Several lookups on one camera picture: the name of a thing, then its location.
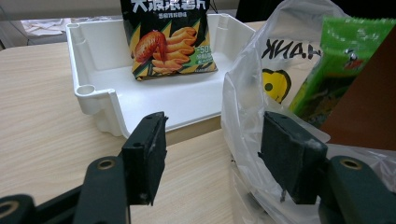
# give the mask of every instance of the yellow smiley face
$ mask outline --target yellow smiley face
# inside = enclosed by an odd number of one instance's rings
[[[291,80],[283,70],[262,69],[262,85],[264,92],[281,104],[289,93]]]

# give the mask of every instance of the wooden table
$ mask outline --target wooden table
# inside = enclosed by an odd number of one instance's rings
[[[126,139],[99,132],[81,112],[67,43],[1,50],[0,78],[0,198],[26,193],[41,204],[82,184],[92,161],[120,152]],[[132,206],[132,223],[232,223],[231,153],[222,131],[169,138],[154,206]]]

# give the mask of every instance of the green snack bag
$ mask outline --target green snack bag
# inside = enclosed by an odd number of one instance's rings
[[[325,17],[322,57],[289,110],[319,128],[388,35],[396,20]]]

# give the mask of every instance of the white plastic bag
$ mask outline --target white plastic bag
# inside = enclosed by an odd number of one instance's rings
[[[225,140],[247,190],[277,223],[319,223],[319,199],[314,205],[297,205],[289,195],[285,202],[279,201],[282,189],[257,153],[261,149],[264,111],[275,111],[289,116],[324,143],[329,141],[330,136],[297,118],[285,106],[263,92],[262,69],[265,64],[262,64],[262,54],[267,47],[267,40],[272,38],[319,42],[324,16],[347,17],[347,14],[329,0],[284,0],[239,53],[224,78],[221,127]],[[328,157],[343,151],[332,148],[334,147],[329,147]],[[345,148],[345,151],[352,155],[366,151],[364,157],[371,158],[367,160],[369,165],[382,164],[381,169],[387,170],[384,172],[388,181],[387,187],[395,190],[394,155],[379,153],[380,156],[374,156],[375,153],[370,153],[371,149]]]

